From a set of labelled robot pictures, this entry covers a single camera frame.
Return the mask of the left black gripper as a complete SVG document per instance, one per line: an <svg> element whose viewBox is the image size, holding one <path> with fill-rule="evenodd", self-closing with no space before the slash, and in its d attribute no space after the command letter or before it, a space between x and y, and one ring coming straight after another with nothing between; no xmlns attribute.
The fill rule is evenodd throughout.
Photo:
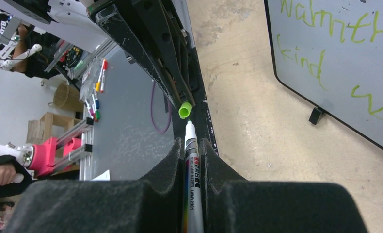
<svg viewBox="0 0 383 233"><path fill-rule="evenodd" d="M195 106L187 32L170 0L80 0L95 23L159 85L174 107Z"/></svg>

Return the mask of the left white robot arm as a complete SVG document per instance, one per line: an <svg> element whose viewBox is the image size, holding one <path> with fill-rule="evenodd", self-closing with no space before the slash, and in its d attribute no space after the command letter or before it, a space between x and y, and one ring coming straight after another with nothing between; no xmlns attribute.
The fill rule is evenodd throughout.
<svg viewBox="0 0 383 233"><path fill-rule="evenodd" d="M0 69L49 79L61 41L93 56L115 43L177 111L196 105L192 39L171 0L0 0Z"/></svg>

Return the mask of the green marker cap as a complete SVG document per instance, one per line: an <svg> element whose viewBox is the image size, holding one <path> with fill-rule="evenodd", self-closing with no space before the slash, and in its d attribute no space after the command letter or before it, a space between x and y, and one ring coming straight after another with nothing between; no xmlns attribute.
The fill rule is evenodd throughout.
<svg viewBox="0 0 383 233"><path fill-rule="evenodd" d="M178 115L180 119L187 119L191 114L192 109L193 105L191 103L189 103L188 101L183 102L178 110Z"/></svg>

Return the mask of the small black-framed whiteboard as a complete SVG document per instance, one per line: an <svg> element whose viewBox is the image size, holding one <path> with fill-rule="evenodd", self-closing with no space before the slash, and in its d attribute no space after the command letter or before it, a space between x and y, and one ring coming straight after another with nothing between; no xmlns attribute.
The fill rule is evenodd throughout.
<svg viewBox="0 0 383 233"><path fill-rule="evenodd" d="M264 6L277 80L383 149L383 0Z"/></svg>

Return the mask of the operator hand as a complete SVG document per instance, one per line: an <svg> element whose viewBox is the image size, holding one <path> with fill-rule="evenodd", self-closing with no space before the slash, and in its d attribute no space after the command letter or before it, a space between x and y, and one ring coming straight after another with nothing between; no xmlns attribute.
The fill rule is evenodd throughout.
<svg viewBox="0 0 383 233"><path fill-rule="evenodd" d="M16 170L12 164L0 165L0 187L10 184L15 176Z"/></svg>

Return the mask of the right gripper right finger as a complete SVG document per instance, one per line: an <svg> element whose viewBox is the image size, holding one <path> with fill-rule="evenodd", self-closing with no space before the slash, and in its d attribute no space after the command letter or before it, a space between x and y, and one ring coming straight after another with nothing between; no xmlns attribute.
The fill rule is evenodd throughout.
<svg viewBox="0 0 383 233"><path fill-rule="evenodd" d="M249 181L199 142L208 233L366 233L351 194L336 183Z"/></svg>

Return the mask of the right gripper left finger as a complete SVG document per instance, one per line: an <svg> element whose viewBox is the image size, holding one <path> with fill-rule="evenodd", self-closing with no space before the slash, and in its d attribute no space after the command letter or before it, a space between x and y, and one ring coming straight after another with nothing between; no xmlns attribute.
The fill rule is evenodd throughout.
<svg viewBox="0 0 383 233"><path fill-rule="evenodd" d="M181 226L184 142L136 180L60 181L32 184L7 233L176 233Z"/></svg>

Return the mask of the white whiteboard marker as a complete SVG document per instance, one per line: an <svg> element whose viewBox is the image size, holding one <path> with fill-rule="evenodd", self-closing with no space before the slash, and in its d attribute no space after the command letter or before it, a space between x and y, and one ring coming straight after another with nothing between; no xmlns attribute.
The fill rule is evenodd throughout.
<svg viewBox="0 0 383 233"><path fill-rule="evenodd" d="M203 233L200 156L195 126L188 121L185 130L183 233Z"/></svg>

